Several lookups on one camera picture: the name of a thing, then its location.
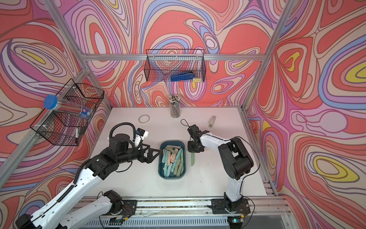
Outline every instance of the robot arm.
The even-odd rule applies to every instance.
[[[189,152],[203,152],[205,147],[209,147],[220,154],[224,169],[229,176],[224,197],[227,198],[228,205],[239,201],[242,198],[242,182],[254,165],[241,139],[217,137],[207,130],[201,132],[196,125],[190,126],[188,132],[192,138],[192,141],[188,142]]]
[[[132,126],[134,130],[133,142],[127,134],[117,134],[112,137],[113,131],[121,125]],[[93,203],[68,214],[85,194],[106,179],[109,174],[116,171],[119,164],[136,159],[140,162],[151,163],[160,151],[142,143],[147,135],[147,131],[140,128],[135,130],[131,123],[121,123],[113,127],[109,136],[109,147],[85,161],[78,169],[74,181],[45,206],[32,215],[21,215],[15,221],[18,229],[78,228],[96,216],[106,213],[120,213],[123,205],[122,198],[111,190]]]

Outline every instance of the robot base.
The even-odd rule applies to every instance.
[[[248,199],[241,197],[235,202],[231,202],[224,193],[223,199],[212,199],[211,206],[213,214],[242,214],[246,216],[250,213]]]

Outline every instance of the clear plastic canister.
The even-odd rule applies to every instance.
[[[54,95],[48,95],[43,102],[43,106],[46,109],[68,113],[85,119],[89,119],[92,113],[89,108],[66,99],[57,98]]]

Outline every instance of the green knife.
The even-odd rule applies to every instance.
[[[194,153],[191,153],[191,166],[194,165]]]

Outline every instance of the wall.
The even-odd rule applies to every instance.
[[[41,0],[2,1],[0,22],[2,164],[29,131],[44,97],[81,68]],[[36,142],[0,190],[0,228],[14,228],[14,219],[33,213],[73,180],[107,116],[101,104],[79,147],[52,146],[43,138]]]
[[[299,2],[246,112],[300,228],[366,228],[366,2]]]
[[[240,106],[259,61],[218,61],[205,82],[146,82],[143,61],[90,61],[112,107],[169,106],[170,94],[182,106]]]
[[[62,1],[59,9],[84,53],[145,53],[150,48],[203,48],[206,53],[259,54],[283,1]],[[146,82],[143,61],[90,62],[111,106],[239,106],[259,62],[209,61],[205,83]]]

